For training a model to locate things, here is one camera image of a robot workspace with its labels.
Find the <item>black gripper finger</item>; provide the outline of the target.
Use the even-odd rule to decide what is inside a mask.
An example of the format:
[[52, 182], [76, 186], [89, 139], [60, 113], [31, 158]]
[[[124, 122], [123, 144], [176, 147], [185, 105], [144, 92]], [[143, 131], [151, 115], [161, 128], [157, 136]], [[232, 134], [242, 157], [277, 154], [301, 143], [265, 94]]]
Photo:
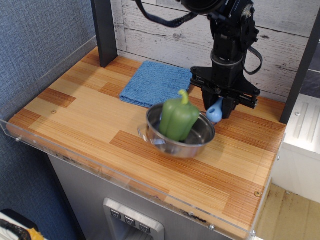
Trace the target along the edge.
[[202, 87], [201, 91], [204, 108], [208, 110], [212, 105], [214, 105], [217, 102], [220, 96], [216, 93], [215, 90], [208, 87]]
[[232, 111], [236, 108], [237, 102], [232, 97], [226, 97], [222, 101], [222, 119], [228, 119]]

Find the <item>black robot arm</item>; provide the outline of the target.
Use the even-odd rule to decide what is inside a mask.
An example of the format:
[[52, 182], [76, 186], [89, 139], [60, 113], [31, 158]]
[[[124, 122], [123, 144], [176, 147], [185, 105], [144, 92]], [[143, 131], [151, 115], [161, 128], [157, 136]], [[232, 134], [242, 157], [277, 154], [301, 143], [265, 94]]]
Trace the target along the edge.
[[254, 21], [251, 0], [183, 0], [182, 5], [193, 14], [206, 15], [210, 22], [213, 49], [211, 67], [193, 66], [191, 84], [201, 88], [204, 108], [209, 110], [222, 100], [222, 118], [228, 119], [237, 105], [255, 108], [260, 90], [245, 78], [247, 53], [262, 59], [252, 45], [259, 30]]

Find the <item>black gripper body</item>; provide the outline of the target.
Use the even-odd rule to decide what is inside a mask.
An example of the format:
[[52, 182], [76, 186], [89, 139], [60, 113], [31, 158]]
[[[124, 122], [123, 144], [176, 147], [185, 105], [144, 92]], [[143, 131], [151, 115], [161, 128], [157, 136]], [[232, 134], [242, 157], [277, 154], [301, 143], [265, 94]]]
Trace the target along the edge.
[[199, 88], [215, 90], [219, 97], [231, 97], [236, 105], [254, 109], [258, 104], [260, 90], [244, 76], [245, 56], [238, 56], [234, 61], [212, 57], [211, 67], [193, 66], [191, 83]]

